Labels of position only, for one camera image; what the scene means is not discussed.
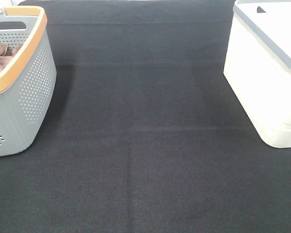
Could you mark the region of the grey perforated basket orange rim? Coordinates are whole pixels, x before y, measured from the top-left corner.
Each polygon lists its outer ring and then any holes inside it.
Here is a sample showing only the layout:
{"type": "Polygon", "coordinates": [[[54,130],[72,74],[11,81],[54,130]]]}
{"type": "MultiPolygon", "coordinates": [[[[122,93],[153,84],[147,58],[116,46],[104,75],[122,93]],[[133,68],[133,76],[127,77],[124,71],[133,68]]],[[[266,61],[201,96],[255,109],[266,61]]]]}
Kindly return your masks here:
{"type": "Polygon", "coordinates": [[[0,29],[0,43],[17,54],[0,73],[0,157],[26,150],[48,110],[56,67],[39,6],[0,8],[0,23],[22,22],[23,29],[0,29]]]}

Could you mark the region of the white basket grey rim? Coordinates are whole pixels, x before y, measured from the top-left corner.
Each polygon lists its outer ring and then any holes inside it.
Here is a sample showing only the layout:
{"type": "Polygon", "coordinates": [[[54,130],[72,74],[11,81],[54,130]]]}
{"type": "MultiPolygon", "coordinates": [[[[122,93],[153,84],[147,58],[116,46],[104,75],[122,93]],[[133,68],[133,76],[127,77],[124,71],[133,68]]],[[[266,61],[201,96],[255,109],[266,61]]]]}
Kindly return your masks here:
{"type": "Polygon", "coordinates": [[[261,139],[291,148],[291,0],[237,0],[224,76],[261,139]]]}

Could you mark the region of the brown towel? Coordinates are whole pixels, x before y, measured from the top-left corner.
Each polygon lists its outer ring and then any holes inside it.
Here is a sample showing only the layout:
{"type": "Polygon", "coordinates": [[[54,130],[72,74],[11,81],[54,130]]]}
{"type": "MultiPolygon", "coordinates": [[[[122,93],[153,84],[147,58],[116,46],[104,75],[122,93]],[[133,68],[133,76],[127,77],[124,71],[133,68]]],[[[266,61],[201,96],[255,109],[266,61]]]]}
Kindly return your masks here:
{"type": "Polygon", "coordinates": [[[22,44],[15,49],[11,49],[7,44],[0,43],[0,73],[10,63],[21,47],[22,44]]]}

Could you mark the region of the black table cloth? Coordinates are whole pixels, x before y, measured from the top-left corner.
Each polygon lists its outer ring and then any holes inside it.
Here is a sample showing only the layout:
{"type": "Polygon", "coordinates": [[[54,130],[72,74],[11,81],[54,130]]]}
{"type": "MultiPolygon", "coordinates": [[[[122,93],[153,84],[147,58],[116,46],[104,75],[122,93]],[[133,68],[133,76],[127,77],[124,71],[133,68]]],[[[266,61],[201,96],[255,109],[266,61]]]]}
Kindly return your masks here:
{"type": "Polygon", "coordinates": [[[223,76],[231,0],[27,0],[57,69],[33,144],[0,158],[0,233],[291,233],[291,148],[223,76]]]}

